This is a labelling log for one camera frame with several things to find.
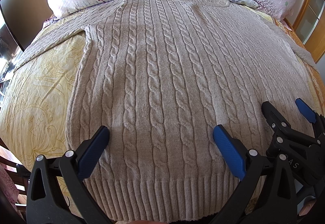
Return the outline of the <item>wooden chair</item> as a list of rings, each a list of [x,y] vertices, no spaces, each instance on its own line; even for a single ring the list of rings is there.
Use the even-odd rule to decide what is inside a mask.
[[[23,177],[21,170],[25,167],[1,140],[1,194],[17,213],[26,213],[29,176]]]

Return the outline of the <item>wooden cabinet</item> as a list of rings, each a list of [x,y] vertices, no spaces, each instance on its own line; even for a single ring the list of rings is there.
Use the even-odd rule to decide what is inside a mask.
[[[285,21],[318,62],[324,56],[324,0],[297,0]]]

